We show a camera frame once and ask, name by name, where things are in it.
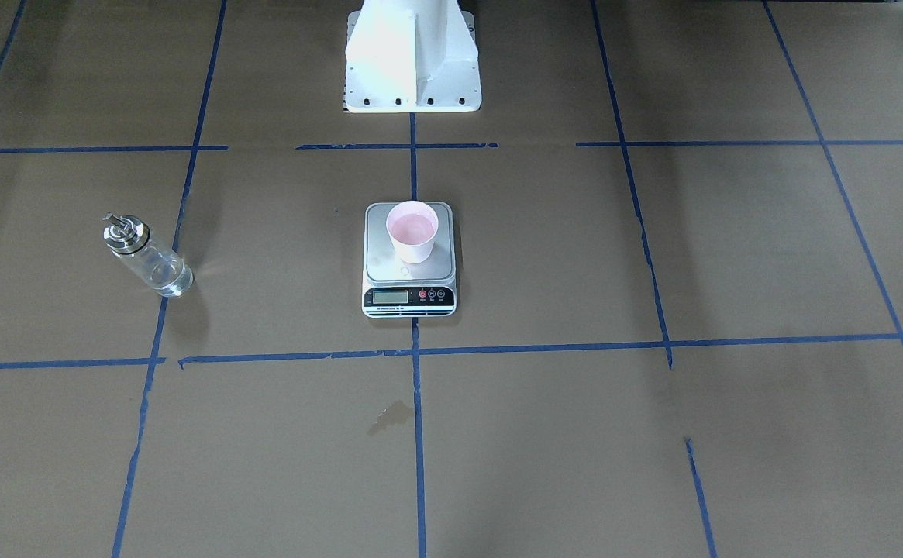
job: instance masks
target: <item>silver scale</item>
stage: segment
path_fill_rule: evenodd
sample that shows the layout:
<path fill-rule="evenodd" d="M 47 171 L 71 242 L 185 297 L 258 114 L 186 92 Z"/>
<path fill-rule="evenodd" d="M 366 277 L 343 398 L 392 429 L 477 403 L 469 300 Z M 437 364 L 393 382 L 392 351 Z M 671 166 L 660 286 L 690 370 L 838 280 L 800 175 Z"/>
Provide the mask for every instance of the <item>silver scale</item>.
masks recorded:
<path fill-rule="evenodd" d="M 451 208 L 429 201 L 437 212 L 437 238 L 430 257 L 405 263 L 395 255 L 386 216 L 397 204 L 372 204 L 365 211 L 365 257 L 362 265 L 362 312 L 369 318 L 451 315 L 458 308 Z"/>

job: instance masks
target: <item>scale display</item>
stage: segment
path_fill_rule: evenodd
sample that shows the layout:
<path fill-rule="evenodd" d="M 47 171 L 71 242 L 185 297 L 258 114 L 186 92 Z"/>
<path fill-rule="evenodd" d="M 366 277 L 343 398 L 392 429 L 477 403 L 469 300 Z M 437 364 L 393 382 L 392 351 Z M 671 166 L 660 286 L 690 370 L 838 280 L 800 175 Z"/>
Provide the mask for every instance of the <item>scale display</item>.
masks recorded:
<path fill-rule="evenodd" d="M 366 209 L 362 312 L 367 317 L 432 317 L 450 315 L 458 308 L 451 208 L 441 201 L 427 205 L 437 213 L 437 238 L 430 257 L 417 264 L 399 260 L 392 249 L 386 216 L 395 204 Z"/>

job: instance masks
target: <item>clear glass bottle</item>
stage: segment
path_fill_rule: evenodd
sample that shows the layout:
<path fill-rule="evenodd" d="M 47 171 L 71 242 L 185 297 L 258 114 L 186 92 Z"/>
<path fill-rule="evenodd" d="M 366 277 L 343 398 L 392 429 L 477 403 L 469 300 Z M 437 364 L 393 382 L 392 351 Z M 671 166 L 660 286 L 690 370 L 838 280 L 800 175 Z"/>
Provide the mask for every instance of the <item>clear glass bottle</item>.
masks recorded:
<path fill-rule="evenodd" d="M 158 247 L 151 239 L 151 229 L 133 215 L 107 213 L 110 222 L 103 229 L 103 240 L 115 257 L 142 278 L 147 286 L 164 297 L 177 297 L 193 284 L 193 271 L 181 255 Z"/>

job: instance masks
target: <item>gray surface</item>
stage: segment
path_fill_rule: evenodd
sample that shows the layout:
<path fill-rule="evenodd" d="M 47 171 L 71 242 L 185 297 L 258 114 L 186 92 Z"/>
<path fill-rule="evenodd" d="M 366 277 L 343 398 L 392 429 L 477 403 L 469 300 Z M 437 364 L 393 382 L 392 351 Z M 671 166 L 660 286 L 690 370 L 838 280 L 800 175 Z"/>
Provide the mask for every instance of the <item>gray surface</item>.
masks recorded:
<path fill-rule="evenodd" d="M 202 128 L 228 151 L 0 154 L 0 556 L 903 556 L 900 340 L 792 338 L 895 332 L 823 149 L 632 146 L 629 173 L 575 146 L 618 139 L 592 4 L 465 4 L 483 109 L 416 139 L 498 148 L 296 151 L 411 119 L 340 110 L 358 2 L 241 0 Z M 903 139 L 903 2 L 770 7 L 827 138 Z M 0 147 L 186 149 L 218 13 L 29 3 Z M 762 4 L 599 15 L 629 141 L 816 138 Z M 830 150 L 903 328 L 903 145 Z M 413 176 L 462 303 L 416 338 L 358 305 L 365 208 Z M 188 177 L 197 282 L 160 306 L 99 218 L 167 243 Z"/>
<path fill-rule="evenodd" d="M 158 367 L 124 555 L 409 556 L 409 358 Z"/>
<path fill-rule="evenodd" d="M 900 343 L 677 351 L 723 556 L 903 556 Z"/>

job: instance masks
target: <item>stain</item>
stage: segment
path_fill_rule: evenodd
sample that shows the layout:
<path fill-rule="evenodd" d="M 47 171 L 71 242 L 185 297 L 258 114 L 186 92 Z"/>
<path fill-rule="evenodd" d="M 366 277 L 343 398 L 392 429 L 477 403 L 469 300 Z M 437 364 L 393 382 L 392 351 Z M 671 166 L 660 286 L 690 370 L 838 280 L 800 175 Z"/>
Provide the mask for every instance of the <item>stain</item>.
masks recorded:
<path fill-rule="evenodd" d="M 376 423 L 369 428 L 369 436 L 379 434 L 380 431 L 386 430 L 388 426 L 406 424 L 406 420 L 409 420 L 409 417 L 412 416 L 413 409 L 406 406 L 406 403 L 402 401 L 392 403 L 379 415 L 379 418 L 376 419 Z"/>

